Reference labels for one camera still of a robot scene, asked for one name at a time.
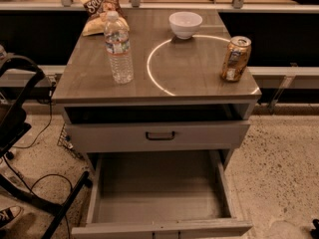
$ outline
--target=aluminum can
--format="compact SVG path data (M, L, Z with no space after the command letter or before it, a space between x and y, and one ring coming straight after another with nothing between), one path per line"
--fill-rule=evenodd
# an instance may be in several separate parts
M238 82L245 71L251 53L251 41L244 36L230 39L220 76L228 82Z

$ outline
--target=closed drawer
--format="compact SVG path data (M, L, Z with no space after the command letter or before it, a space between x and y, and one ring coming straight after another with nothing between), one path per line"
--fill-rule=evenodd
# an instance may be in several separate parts
M218 151L100 155L86 227L78 239L240 236Z
M130 124L67 124L76 151L233 149L241 145L248 120Z

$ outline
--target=electrical cord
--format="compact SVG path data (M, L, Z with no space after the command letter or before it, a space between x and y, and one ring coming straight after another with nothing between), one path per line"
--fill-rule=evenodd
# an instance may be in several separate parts
M35 139L31 142L31 144L29 144L28 146L13 146L15 148L20 148L20 149L26 149L26 148L30 148L34 145L34 143L36 142L36 140L38 139L38 137L40 136L40 134L42 132L44 132L48 127L49 125L51 124L51 121L52 121L52 95L53 95L53 89L55 87L55 84L52 84L52 87L51 87L51 90L50 90L50 94L49 94L49 101L48 101L48 105L49 105L49 116L50 116L50 119L49 119L49 122L47 123L47 125L37 134L37 136L35 137ZM70 193L72 192L73 190L73 186L72 186L72 183L71 181L66 177L66 176L63 176L61 174L58 174L58 173L50 173L50 174L46 174L42 177L40 177L38 180L36 180L33 185L30 187L26 182L25 180L23 179L22 175L17 172L11 165L10 163L8 162L7 160L7 157L4 155L3 156L3 159L5 161L5 163L7 164L8 168L19 178L19 180L24 184L24 186L29 190L29 192L31 194L33 194L35 197L37 198L40 198L40 199L44 199L44 198L41 198L40 196L38 196L34 191L33 191L33 188L35 187L35 185L37 183L39 183L42 179L46 178L46 177L49 177L49 176L59 176L59 177L62 177L63 179L65 179L68 183L69 183L69 186L70 186ZM67 218L67 215L65 215L65 220L66 220L66 224L67 224L67 230L68 230L68 237L69 239L71 239L71 233L70 233L70 226L69 226L69 221L68 221L68 218Z
M72 183L70 181L70 179L68 179L66 176L64 175L61 175L61 174L58 174L58 173L49 173L49 174L46 174L42 177L40 177L39 179L37 179L33 184L32 186L29 186L27 184L27 182L23 179L22 175L17 172L11 165L10 163L8 162L7 160L7 157L4 155L3 157L3 160L5 161L5 163L7 164L8 168L19 178L19 180L25 185L25 187L30 191L31 194L33 194L35 197L39 198L39 199L44 199L42 197L40 197L39 195L37 195L34 191L33 191L33 188L36 186L36 184L38 184L42 179L46 178L46 177L49 177L49 176L58 176L58 177L61 177L63 179L65 179L68 183L69 183L69 186L70 186L70 193L72 192L73 190L73 186L72 186ZM67 225L67 231L68 231L68 237L69 239L71 239L71 233L70 233L70 226L69 226L69 221L68 221L68 218L67 218L67 214L64 216L65 217L65 220L66 220L66 225Z
M49 95L49 100L48 100L48 104L49 104L49 116L50 116L50 119L49 119L49 122L47 123L47 125L37 134L37 136L35 137L35 139L31 142L31 144L29 144L28 146L16 146L14 145L13 147L15 148L20 148L20 149L26 149L26 148L29 148L29 147L32 147L34 145L34 143L36 142L36 140L38 139L38 137L40 136L40 134L42 132L44 132L48 127L49 125L51 124L51 121L52 121L52 100L51 100L51 96L53 95L52 91L50 91L50 95Z

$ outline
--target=sneaker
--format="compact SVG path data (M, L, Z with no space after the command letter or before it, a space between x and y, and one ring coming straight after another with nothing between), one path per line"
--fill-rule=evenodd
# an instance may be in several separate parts
M23 209L20 206L12 206L0 211L0 228L14 220Z

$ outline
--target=white bowl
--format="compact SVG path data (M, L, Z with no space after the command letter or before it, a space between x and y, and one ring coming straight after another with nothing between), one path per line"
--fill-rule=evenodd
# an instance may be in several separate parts
M172 31L181 39L188 39L195 34L202 23L202 18L193 12L176 12L169 16Z

